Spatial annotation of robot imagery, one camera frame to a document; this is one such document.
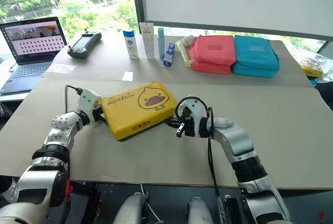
silver metal arm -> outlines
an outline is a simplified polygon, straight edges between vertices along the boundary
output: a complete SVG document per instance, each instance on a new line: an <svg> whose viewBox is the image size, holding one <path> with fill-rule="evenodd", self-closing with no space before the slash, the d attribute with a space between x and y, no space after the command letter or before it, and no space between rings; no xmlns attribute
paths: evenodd
<svg viewBox="0 0 333 224"><path fill-rule="evenodd" d="M181 101L179 109L183 123L177 130L177 136L185 131L185 135L210 137L222 145L242 189L243 207L248 218L254 223L289 221L289 211L261 165L247 131L227 117L214 117L211 128L212 118L208 117L208 109L199 98L191 95ZM220 221L224 223L224 213L220 214Z"/></svg>
<svg viewBox="0 0 333 224"><path fill-rule="evenodd" d="M266 220L290 220L289 211L271 177L261 165L245 129L226 117L214 118L214 138L232 165L238 185L243 189L244 207L255 223Z"/></svg>
<svg viewBox="0 0 333 224"><path fill-rule="evenodd" d="M44 223L49 208L64 201L74 136L84 125L95 122L93 110L99 101L100 96L95 92L81 90L78 109L52 120L52 128L42 148L33 154L31 164L17 183L16 203L0 209L0 224Z"/></svg>

laptop screen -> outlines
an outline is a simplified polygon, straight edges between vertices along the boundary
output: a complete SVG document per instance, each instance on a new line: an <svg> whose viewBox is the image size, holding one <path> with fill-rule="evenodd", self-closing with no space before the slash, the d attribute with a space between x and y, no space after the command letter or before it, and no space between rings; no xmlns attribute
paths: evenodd
<svg viewBox="0 0 333 224"><path fill-rule="evenodd" d="M18 64L52 61L67 44L58 18L6 23L0 29Z"/></svg>

laptop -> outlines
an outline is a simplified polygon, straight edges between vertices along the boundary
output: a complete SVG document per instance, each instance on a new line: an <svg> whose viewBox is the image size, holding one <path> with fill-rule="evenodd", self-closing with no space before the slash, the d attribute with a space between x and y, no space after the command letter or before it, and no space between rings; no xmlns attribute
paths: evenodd
<svg viewBox="0 0 333 224"><path fill-rule="evenodd" d="M57 17L4 23L0 30L18 65L0 94L32 90L67 45Z"/></svg>

laptop keyboard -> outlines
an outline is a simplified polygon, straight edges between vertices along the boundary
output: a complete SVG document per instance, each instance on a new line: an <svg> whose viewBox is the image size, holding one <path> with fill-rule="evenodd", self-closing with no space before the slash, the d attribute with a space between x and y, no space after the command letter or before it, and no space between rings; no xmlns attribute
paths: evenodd
<svg viewBox="0 0 333 224"><path fill-rule="evenodd" d="M40 64L33 66L20 66L14 72L11 78L30 77L43 74L50 64Z"/></svg>

blue cap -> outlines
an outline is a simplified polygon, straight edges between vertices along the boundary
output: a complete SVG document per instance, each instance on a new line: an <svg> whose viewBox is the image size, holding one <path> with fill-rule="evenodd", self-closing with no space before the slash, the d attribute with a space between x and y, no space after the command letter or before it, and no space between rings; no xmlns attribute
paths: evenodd
<svg viewBox="0 0 333 224"><path fill-rule="evenodd" d="M158 28L158 37L159 38L164 37L164 28Z"/></svg>
<svg viewBox="0 0 333 224"><path fill-rule="evenodd" d="M134 30L133 29L124 29L123 34L127 38L133 38L134 37Z"/></svg>

